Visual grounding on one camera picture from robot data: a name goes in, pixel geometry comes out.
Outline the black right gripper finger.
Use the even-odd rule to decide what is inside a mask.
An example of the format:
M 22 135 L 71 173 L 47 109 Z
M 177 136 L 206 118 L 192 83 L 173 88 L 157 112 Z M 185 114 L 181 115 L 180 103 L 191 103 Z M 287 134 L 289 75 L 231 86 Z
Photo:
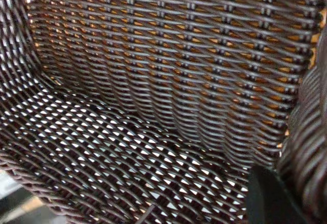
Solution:
M 299 205 L 278 175 L 260 165 L 254 165 L 250 169 L 245 203 L 249 223 L 307 222 Z

